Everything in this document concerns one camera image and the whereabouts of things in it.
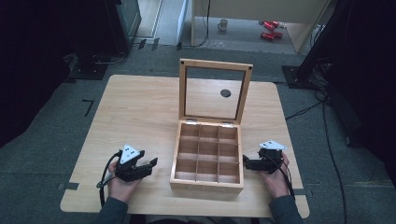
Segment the person's right hand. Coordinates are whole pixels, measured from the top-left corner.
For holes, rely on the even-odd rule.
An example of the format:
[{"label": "person's right hand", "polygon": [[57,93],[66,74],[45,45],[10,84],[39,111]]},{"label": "person's right hand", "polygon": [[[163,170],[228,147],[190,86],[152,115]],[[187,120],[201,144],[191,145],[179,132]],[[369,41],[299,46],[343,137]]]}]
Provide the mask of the person's right hand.
[{"label": "person's right hand", "polygon": [[[282,157],[283,157],[283,162],[285,162],[286,165],[289,165],[289,159],[288,157],[286,157],[285,153],[283,152],[282,152]],[[287,174],[288,171],[286,169],[285,164],[282,164],[281,169],[285,174]],[[264,181],[265,187],[267,187],[268,191],[270,192],[271,196],[274,199],[289,195],[289,188],[282,172],[276,170],[271,175],[268,175],[268,172],[266,171],[258,171],[257,173]]]},{"label": "person's right hand", "polygon": [[[110,173],[113,173],[112,176],[114,176],[116,164],[117,162],[113,162],[108,166],[108,171]],[[108,197],[112,197],[122,202],[128,203],[132,197],[132,194],[134,193],[134,190],[137,188],[137,185],[139,185],[141,181],[142,179],[125,182],[118,177],[115,177],[107,184]]]}]

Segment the box lid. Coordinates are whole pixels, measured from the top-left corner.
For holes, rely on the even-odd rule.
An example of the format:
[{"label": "box lid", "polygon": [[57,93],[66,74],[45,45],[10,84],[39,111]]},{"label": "box lid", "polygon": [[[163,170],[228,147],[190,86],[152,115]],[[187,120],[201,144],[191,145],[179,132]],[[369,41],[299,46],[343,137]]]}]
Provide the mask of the box lid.
[{"label": "box lid", "polygon": [[180,59],[179,118],[240,124],[252,69],[247,63]]}]

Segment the open wooden box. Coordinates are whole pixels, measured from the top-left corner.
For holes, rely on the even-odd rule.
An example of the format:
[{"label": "open wooden box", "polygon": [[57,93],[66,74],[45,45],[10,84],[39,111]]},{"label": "open wooden box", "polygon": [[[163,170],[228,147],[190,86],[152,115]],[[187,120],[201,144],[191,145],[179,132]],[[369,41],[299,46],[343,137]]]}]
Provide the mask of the open wooden box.
[{"label": "open wooden box", "polygon": [[245,63],[180,59],[173,189],[244,188],[240,123],[252,69]]}]

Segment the person's left hand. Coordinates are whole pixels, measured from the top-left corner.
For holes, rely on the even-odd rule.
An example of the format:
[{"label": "person's left hand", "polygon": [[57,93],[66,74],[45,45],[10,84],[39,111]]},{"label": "person's left hand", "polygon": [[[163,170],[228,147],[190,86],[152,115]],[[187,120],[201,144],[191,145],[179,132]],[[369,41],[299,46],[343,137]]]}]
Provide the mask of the person's left hand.
[{"label": "person's left hand", "polygon": [[[108,171],[110,173],[113,173],[113,176],[116,169],[116,164],[116,162],[113,162],[108,166]],[[132,194],[134,193],[134,190],[137,188],[141,181],[142,179],[131,182],[124,182],[123,180],[115,177],[107,184],[108,197],[112,197],[122,202],[128,203],[132,197]]]}]

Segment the box hinge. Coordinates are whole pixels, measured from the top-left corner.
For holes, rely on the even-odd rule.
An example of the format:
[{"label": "box hinge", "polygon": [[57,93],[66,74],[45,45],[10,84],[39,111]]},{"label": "box hinge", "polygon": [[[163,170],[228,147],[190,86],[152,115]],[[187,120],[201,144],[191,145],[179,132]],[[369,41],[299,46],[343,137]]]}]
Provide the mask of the box hinge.
[{"label": "box hinge", "polygon": [[186,124],[196,125],[197,124],[197,120],[196,119],[186,119]]},{"label": "box hinge", "polygon": [[224,128],[233,128],[233,123],[232,122],[223,122],[221,126]]}]

